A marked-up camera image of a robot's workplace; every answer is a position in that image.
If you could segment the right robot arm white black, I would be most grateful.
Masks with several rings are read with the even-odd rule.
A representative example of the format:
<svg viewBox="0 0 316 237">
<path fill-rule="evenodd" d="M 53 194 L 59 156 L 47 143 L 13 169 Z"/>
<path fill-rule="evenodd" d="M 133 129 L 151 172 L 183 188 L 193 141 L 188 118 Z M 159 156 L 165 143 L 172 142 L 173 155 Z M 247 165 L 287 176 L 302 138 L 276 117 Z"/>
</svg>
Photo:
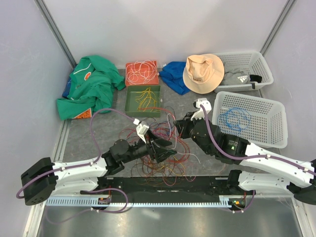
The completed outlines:
<svg viewBox="0 0 316 237">
<path fill-rule="evenodd" d="M 260 177 L 251 177 L 243 171 L 233 171 L 226 182 L 227 191 L 263 191 L 289 193 L 300 202 L 316 203 L 316 162 L 302 161 L 265 150 L 246 139 L 225 134 L 210 121 L 193 118 L 187 113 L 174 121 L 180 138 L 192 139 L 201 150 L 222 163 L 236 164 L 262 170 Z"/>
</svg>

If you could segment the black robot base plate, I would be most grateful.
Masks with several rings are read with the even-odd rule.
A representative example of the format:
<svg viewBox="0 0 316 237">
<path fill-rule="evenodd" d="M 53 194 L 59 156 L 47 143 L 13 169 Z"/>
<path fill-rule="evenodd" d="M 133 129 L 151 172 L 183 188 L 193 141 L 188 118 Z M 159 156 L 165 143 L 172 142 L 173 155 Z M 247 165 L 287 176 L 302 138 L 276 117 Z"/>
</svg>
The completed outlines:
<svg viewBox="0 0 316 237">
<path fill-rule="evenodd" d="M 126 193 L 128 201 L 217 201 L 219 196 L 250 196 L 252 191 L 240 188 L 234 178 L 227 176 L 198 176 L 189 182 L 184 177 L 171 179 L 173 185 L 161 177 L 98 178 L 96 191 L 116 188 Z"/>
</svg>

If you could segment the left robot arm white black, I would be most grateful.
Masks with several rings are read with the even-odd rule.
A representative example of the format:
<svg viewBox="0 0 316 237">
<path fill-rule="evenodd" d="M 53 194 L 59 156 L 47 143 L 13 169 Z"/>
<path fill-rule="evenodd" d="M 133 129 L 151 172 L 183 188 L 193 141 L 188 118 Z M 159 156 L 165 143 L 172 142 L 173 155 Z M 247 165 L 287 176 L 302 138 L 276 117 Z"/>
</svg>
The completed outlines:
<svg viewBox="0 0 316 237">
<path fill-rule="evenodd" d="M 157 137 L 148 130 L 134 144 L 119 139 L 96 158 L 70 163 L 52 162 L 49 157 L 41 158 L 21 174 L 22 188 L 16 197 L 27 206 L 44 202 L 50 196 L 61 193 L 104 194 L 108 181 L 104 178 L 124 170 L 124 164 L 149 156 L 157 163 L 165 161 L 177 152 L 170 148 L 172 142 Z"/>
</svg>

